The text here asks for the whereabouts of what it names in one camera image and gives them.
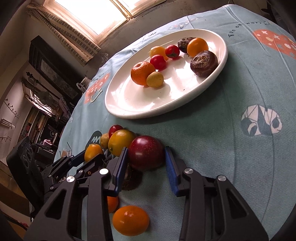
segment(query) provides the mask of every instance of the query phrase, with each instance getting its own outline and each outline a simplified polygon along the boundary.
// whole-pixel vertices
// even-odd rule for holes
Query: orange
[[[90,144],[84,153],[85,162],[89,162],[98,154],[104,154],[102,148],[98,144]]]
[[[132,131],[118,130],[110,137],[108,149],[113,155],[120,156],[122,149],[124,147],[129,148],[135,138],[136,134]]]
[[[108,212],[112,213],[116,210],[118,203],[119,203],[119,198],[117,197],[109,197],[107,196],[107,201],[108,201]]]
[[[187,53],[191,57],[195,57],[198,53],[204,50],[209,50],[207,42],[201,38],[195,38],[187,45]]]
[[[139,62],[134,65],[134,67],[131,69],[131,79],[137,84],[137,85],[143,85],[146,86],[146,79],[149,74],[155,71],[155,67],[153,64],[143,61]]]
[[[136,206],[125,206],[113,215],[114,228],[125,236],[136,236],[144,233],[149,226],[148,214]]]
[[[168,57],[166,56],[165,54],[165,48],[164,47],[161,47],[161,46],[155,46],[153,47],[152,49],[150,49],[150,58],[152,58],[154,55],[161,55],[165,58],[165,60],[167,61],[168,60]]]

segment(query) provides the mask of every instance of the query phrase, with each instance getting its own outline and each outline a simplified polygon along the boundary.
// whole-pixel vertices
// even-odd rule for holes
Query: blue gripper pad
[[[178,197],[180,196],[180,190],[178,188],[178,185],[180,184],[180,174],[179,171],[176,170],[176,164],[173,164],[173,162],[174,157],[170,148],[167,146],[165,148],[165,167],[168,175],[168,180],[170,182],[170,188],[172,189],[172,192]]]
[[[118,168],[118,171],[116,173],[116,185],[115,185],[115,192],[118,194],[121,192],[121,186],[124,181],[124,176],[126,174],[126,168],[128,165],[128,149],[124,148],[120,154],[118,165],[116,165],[116,168]]]

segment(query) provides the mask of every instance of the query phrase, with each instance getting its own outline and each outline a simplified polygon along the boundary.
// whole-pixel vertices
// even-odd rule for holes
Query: orange cartoon print
[[[256,30],[253,34],[262,44],[296,59],[296,44],[287,36],[267,29]]]
[[[84,103],[94,102],[96,98],[102,93],[102,86],[110,76],[110,73],[97,80],[85,93]]]

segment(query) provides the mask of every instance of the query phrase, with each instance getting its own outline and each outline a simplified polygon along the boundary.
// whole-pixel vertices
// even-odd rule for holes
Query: red apple
[[[165,162],[162,144],[151,136],[136,137],[128,149],[130,165],[139,171],[160,167]]]
[[[109,138],[113,135],[114,132],[122,130],[123,127],[120,125],[113,125],[110,127],[109,132],[108,132],[108,136]]]

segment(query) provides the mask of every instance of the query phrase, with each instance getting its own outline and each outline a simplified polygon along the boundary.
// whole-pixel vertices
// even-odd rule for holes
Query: plate rim
[[[216,69],[215,69],[215,70],[214,70],[214,71],[213,71],[208,77],[206,77],[205,80],[204,80],[200,85],[198,85],[198,87],[200,87],[200,86],[202,87],[202,86],[204,86],[204,85],[207,83],[206,80],[208,80],[210,76],[212,76],[213,74],[215,74],[215,73],[216,73],[218,70],[220,70],[220,69],[221,69],[220,72],[223,70],[223,68],[224,68],[224,66],[225,66],[225,64],[226,64],[227,58],[228,58],[228,48],[227,48],[227,45],[226,45],[224,39],[223,39],[219,34],[213,32],[213,31],[211,31],[211,30],[203,29],[203,28],[183,29],[183,30],[179,30],[179,31],[175,31],[175,32],[172,32],[172,33],[166,34],[166,35],[164,35],[164,36],[162,36],[162,37],[160,37],[160,38],[163,38],[163,37],[165,37],[165,36],[167,36],[167,35],[170,35],[170,34],[174,34],[174,33],[176,33],[176,32],[183,32],[183,31],[188,31],[188,30],[202,30],[202,31],[210,32],[210,33],[216,35],[217,37],[219,37],[219,38],[222,40],[223,45],[224,45],[224,47],[225,47],[225,54],[224,54],[224,56],[223,56],[223,58],[222,58],[222,61],[218,64],[218,66],[216,67]],[[151,43],[153,43],[153,42],[159,40],[160,38],[155,39],[154,41],[152,41],[152,42],[146,44],[146,45],[143,46],[140,50],[142,50],[143,48],[145,48],[147,45],[149,45],[149,44],[151,44]],[[133,54],[131,57],[129,57],[129,58],[124,62],[124,64],[125,64],[130,58],[132,58],[135,54]],[[159,110],[165,108],[165,107],[168,106],[168,105],[173,105],[175,102],[177,102],[178,100],[180,100],[180,99],[182,99],[182,98],[184,98],[184,97],[181,97],[181,98],[175,99],[175,100],[173,100],[172,102],[166,103],[166,104],[164,104],[164,105],[161,106],[161,107],[158,107],[158,108],[156,108],[156,109],[152,109],[152,110],[147,110],[147,111],[144,111],[144,112],[142,112],[142,113],[137,113],[137,114],[132,114],[132,115],[131,115],[131,114],[124,115],[124,114],[116,114],[116,113],[113,113],[113,112],[108,108],[108,106],[107,106],[107,93],[108,93],[108,90],[109,90],[109,87],[110,87],[110,84],[111,84],[113,78],[114,78],[115,75],[118,73],[118,71],[124,66],[124,64],[123,64],[123,65],[122,65],[122,66],[116,71],[116,73],[114,74],[114,76],[113,76],[112,79],[110,80],[110,82],[109,82],[109,84],[108,84],[108,87],[107,87],[107,89],[106,89],[105,98],[104,98],[105,108],[107,109],[107,111],[108,111],[110,114],[112,114],[112,115],[114,115],[114,116],[116,116],[116,117],[119,117],[119,118],[122,118],[122,119],[130,119],[130,120],[132,120],[132,119],[142,119],[142,118],[149,118],[149,117],[153,117],[153,116],[158,116],[158,115],[160,115],[160,114],[165,114],[165,113],[170,112],[170,111],[172,111],[172,110],[174,110],[174,109],[177,109],[178,107],[180,107],[180,106],[182,106],[182,105],[185,105],[185,104],[189,103],[191,100],[193,100],[194,98],[197,97],[197,96],[195,96],[194,98],[189,98],[189,99],[190,99],[189,101],[187,101],[187,102],[185,102],[185,103],[183,103],[183,104],[180,104],[180,105],[178,105],[176,108],[172,108],[172,109],[170,109],[170,110],[168,110],[168,111],[165,111],[165,112],[163,112],[163,113],[159,113]],[[190,96],[192,96],[192,92],[194,92],[194,91],[197,90],[197,89],[200,89],[200,88],[198,88],[198,87],[195,88],[194,90],[190,91],[189,93],[185,94],[184,96],[187,97],[187,98],[190,97]]]

